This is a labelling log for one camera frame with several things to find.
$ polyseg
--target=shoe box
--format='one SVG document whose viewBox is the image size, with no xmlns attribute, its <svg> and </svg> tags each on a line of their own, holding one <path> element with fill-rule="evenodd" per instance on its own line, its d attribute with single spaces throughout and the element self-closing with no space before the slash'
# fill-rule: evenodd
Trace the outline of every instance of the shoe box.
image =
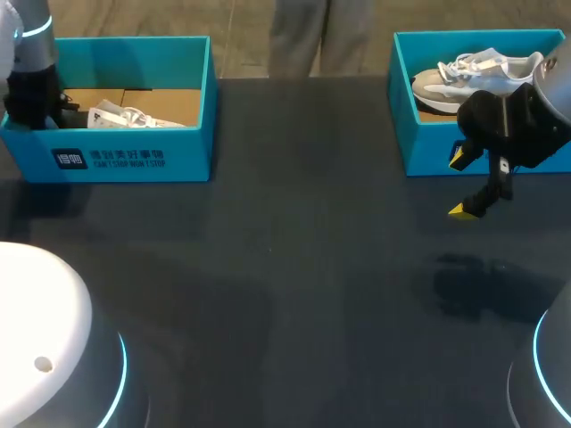
<svg viewBox="0 0 571 428">
<path fill-rule="evenodd" d="M 533 52 L 549 54 L 565 39 L 558 29 L 470 30 L 402 32 L 393 35 L 388 73 L 388 98 L 394 131 L 407 176 L 488 174 L 483 156 L 464 171 L 448 167 L 454 143 L 463 140 L 456 117 L 418 109 L 410 87 L 411 79 L 438 62 L 458 55 L 495 48 L 507 56 L 524 57 Z M 518 173 L 571 172 L 571 144 L 535 169 Z"/>
<path fill-rule="evenodd" d="M 218 83 L 208 37 L 57 39 L 58 73 L 78 114 L 66 128 L 0 137 L 30 183 L 203 182 L 211 172 Z M 102 100 L 184 128 L 87 128 Z"/>
</svg>

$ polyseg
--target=white sneaker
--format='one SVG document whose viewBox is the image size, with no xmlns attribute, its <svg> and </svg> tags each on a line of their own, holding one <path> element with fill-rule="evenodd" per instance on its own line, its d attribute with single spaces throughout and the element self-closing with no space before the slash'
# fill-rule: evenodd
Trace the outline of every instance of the white sneaker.
<svg viewBox="0 0 571 428">
<path fill-rule="evenodd" d="M 523 83 L 532 83 L 534 69 L 542 61 L 539 52 L 526 58 L 509 58 L 493 48 L 464 53 L 455 62 L 438 62 L 438 69 L 417 74 L 412 93 L 435 110 L 456 113 L 475 91 L 509 95 Z"/>
<path fill-rule="evenodd" d="M 89 109 L 87 127 L 102 128 L 185 128 L 175 122 L 152 118 L 138 109 L 120 107 L 103 100 L 97 107 Z"/>
</svg>

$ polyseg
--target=person's leg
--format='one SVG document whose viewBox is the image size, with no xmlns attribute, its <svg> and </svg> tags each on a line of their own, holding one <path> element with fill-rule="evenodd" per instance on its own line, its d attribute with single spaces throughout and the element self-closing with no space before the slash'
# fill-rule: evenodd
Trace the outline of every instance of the person's leg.
<svg viewBox="0 0 571 428">
<path fill-rule="evenodd" d="M 276 14 L 269 34 L 268 74 L 271 78 L 310 75 L 326 10 L 327 0 L 276 0 Z"/>
<path fill-rule="evenodd" d="M 359 73 L 373 20 L 373 0 L 331 0 L 321 41 L 322 75 Z"/>
</svg>

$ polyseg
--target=gray robot arm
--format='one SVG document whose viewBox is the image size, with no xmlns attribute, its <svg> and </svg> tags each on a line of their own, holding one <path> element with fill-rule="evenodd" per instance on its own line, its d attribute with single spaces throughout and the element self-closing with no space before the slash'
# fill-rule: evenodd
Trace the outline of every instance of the gray robot arm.
<svg viewBox="0 0 571 428">
<path fill-rule="evenodd" d="M 45 129 L 46 119 L 62 123 L 62 98 L 56 70 L 52 16 L 47 0 L 8 0 L 7 10 L 16 17 L 21 29 L 10 35 L 4 31 L 2 43 L 14 44 L 13 66 L 7 78 L 8 95 L 4 98 L 11 122 L 30 129 Z"/>
<path fill-rule="evenodd" d="M 534 83 L 510 96 L 474 93 L 458 111 L 465 140 L 454 145 L 450 167 L 463 170 L 487 151 L 487 184 L 450 211 L 481 218 L 499 199 L 511 200 L 518 167 L 537 167 L 571 141 L 571 41 L 565 40 L 534 71 Z"/>
</svg>

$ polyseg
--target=dark table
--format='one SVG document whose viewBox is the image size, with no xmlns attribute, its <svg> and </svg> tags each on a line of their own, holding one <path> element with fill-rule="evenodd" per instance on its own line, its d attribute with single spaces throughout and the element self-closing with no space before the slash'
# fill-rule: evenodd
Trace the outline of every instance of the dark table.
<svg viewBox="0 0 571 428">
<path fill-rule="evenodd" d="M 204 185 L 22 185 L 4 239 L 67 260 L 133 344 L 153 427 L 510 427 L 517 346 L 571 273 L 571 177 L 406 178 L 384 78 L 220 83 Z"/>
</svg>

